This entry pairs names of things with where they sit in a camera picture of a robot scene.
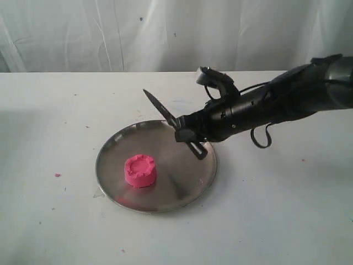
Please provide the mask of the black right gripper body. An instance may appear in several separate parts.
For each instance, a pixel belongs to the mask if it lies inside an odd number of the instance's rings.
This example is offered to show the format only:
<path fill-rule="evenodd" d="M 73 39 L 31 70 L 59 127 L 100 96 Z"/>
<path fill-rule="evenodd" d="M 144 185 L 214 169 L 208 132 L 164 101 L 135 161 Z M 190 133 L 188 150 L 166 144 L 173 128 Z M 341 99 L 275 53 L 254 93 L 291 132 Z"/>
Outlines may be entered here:
<path fill-rule="evenodd" d="M 251 91 L 239 98 L 210 100 L 197 112 L 180 117 L 180 128 L 196 132 L 199 142 L 221 142 L 232 135 L 250 131 L 254 143 L 255 129 L 265 125 L 267 142 L 272 139 L 268 127 L 272 124 L 271 91 Z"/>

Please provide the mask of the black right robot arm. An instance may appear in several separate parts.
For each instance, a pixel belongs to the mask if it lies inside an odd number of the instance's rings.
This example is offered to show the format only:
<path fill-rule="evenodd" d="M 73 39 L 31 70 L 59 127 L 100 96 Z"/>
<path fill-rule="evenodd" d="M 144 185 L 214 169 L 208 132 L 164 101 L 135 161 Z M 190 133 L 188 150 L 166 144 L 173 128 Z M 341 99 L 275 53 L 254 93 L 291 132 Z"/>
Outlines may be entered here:
<path fill-rule="evenodd" d="M 177 119 L 177 142 L 221 142 L 262 125 L 352 108 L 352 57 L 341 54 L 313 58 L 245 94 L 229 76 L 207 67 L 196 82 L 219 90 L 220 97 Z"/>

